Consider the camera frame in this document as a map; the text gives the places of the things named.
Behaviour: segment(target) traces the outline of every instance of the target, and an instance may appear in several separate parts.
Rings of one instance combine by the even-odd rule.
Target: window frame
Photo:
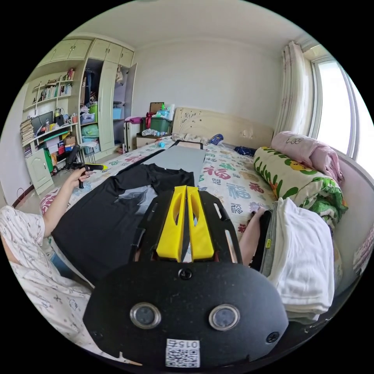
[[[316,139],[321,124],[323,94],[319,65],[327,62],[335,62],[338,65],[346,85],[351,111],[351,131],[349,134],[348,150],[345,155],[356,161],[360,145],[360,117],[358,114],[357,100],[353,91],[351,78],[332,56],[321,56],[310,61],[313,74],[313,111],[309,136]]]

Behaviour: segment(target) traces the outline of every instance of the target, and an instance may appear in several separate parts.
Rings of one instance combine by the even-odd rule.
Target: curtain
[[[308,77],[301,47],[290,42],[283,49],[282,101],[274,135],[282,131],[304,132]]]

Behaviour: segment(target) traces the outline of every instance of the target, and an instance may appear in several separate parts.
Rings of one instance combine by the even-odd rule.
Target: hand
[[[72,188],[79,186],[79,181],[84,182],[85,179],[88,178],[88,175],[86,175],[86,169],[81,168],[74,170],[67,179],[66,183],[68,183]]]

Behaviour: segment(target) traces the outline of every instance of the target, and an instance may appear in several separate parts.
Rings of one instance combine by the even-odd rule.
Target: black t-shirt
[[[181,185],[194,186],[194,174],[155,164],[123,170],[69,209],[52,236],[72,265],[95,284],[129,261],[135,230],[152,199]]]

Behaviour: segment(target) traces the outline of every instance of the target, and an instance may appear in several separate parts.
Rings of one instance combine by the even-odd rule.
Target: floor
[[[101,160],[96,161],[96,163],[103,164],[103,163],[106,163],[106,162],[112,160],[113,158],[115,158],[117,156],[118,156],[118,154],[114,153],[112,155],[104,157]],[[24,213],[40,214],[39,205],[40,205],[40,201],[42,200],[42,198],[47,193],[54,190],[55,188],[61,187],[64,184],[64,182],[66,181],[66,179],[69,175],[70,175],[70,173],[66,170],[60,171],[57,175],[52,177],[52,180],[53,180],[53,183],[54,183],[53,186],[51,186],[50,188],[43,191],[43,193],[40,194],[39,196],[37,195],[35,190],[33,190],[28,195],[26,195],[26,197],[24,199],[22,199],[22,201],[17,205],[16,209],[18,209],[18,210],[20,210],[21,212],[24,212]]]

